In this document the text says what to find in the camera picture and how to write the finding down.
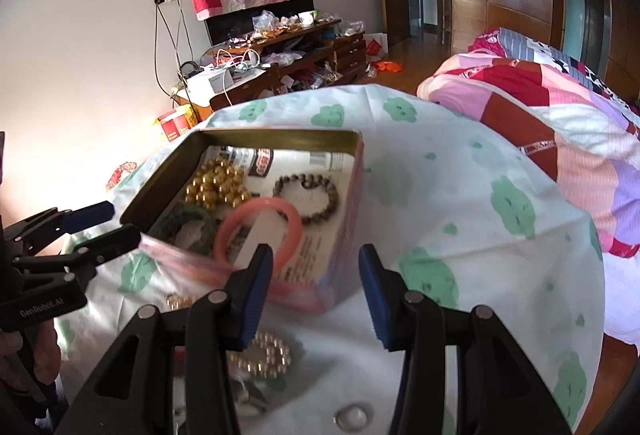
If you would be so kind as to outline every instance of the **striped blanket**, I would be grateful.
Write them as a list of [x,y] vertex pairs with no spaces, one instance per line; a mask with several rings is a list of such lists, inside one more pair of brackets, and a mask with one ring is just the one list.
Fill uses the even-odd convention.
[[517,55],[500,39],[504,30],[479,36],[471,52],[450,57],[423,81],[418,97],[508,139],[591,214],[603,251],[633,257],[640,247],[638,116],[601,86],[594,91],[593,73],[578,79],[551,65],[548,51],[505,57]]

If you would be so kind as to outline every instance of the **television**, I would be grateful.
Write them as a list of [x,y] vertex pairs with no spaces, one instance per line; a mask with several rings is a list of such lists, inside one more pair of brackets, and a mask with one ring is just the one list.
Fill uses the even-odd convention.
[[300,12],[313,11],[314,9],[314,0],[286,0],[285,2],[265,4],[264,6],[219,14],[207,18],[204,22],[211,45],[217,45],[231,36],[239,36],[254,30],[254,21],[252,19],[263,11],[271,11],[279,18],[281,16],[293,16]]

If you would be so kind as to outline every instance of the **human hand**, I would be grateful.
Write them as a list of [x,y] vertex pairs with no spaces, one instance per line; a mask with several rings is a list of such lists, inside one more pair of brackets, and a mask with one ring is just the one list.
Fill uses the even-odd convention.
[[[14,354],[22,348],[22,336],[19,332],[0,333],[0,381],[13,389],[26,391],[20,376],[4,357]],[[36,327],[36,340],[33,346],[34,374],[38,381],[50,385],[60,373],[62,355],[58,346],[58,334],[53,320],[47,320]]]

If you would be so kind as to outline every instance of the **brown beaded bracelet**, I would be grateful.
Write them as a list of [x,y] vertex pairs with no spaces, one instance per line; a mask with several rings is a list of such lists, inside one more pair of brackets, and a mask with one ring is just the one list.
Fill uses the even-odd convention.
[[[302,187],[307,190],[311,190],[314,188],[322,188],[324,189],[324,191],[326,191],[327,195],[329,196],[329,203],[326,205],[326,208],[324,208],[318,213],[313,213],[310,216],[302,215],[300,217],[302,219],[302,225],[309,225],[312,222],[314,224],[319,224],[319,222],[323,220],[325,221],[329,220],[331,218],[331,215],[333,215],[338,209],[338,190],[335,187],[335,184],[331,182],[331,179],[329,179],[328,177],[324,177],[320,174],[312,174],[312,173],[286,175],[286,176],[280,177],[276,181],[276,184],[273,187],[273,196],[281,197],[282,189],[284,188],[284,185],[288,184],[289,182],[296,182],[296,181],[300,181],[300,184],[302,185]],[[278,212],[278,215],[280,215],[285,220],[287,220],[287,216],[284,213]]]

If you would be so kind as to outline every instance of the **pink bangle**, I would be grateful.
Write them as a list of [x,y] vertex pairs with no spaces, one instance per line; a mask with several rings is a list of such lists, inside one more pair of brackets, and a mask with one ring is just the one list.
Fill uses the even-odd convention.
[[274,274],[287,265],[287,262],[296,252],[300,238],[302,238],[302,219],[294,205],[278,197],[252,199],[236,208],[235,211],[222,222],[218,228],[214,242],[214,253],[217,261],[228,263],[225,253],[233,232],[247,216],[265,210],[281,211],[287,216],[287,237],[278,248],[278,252],[274,257]]

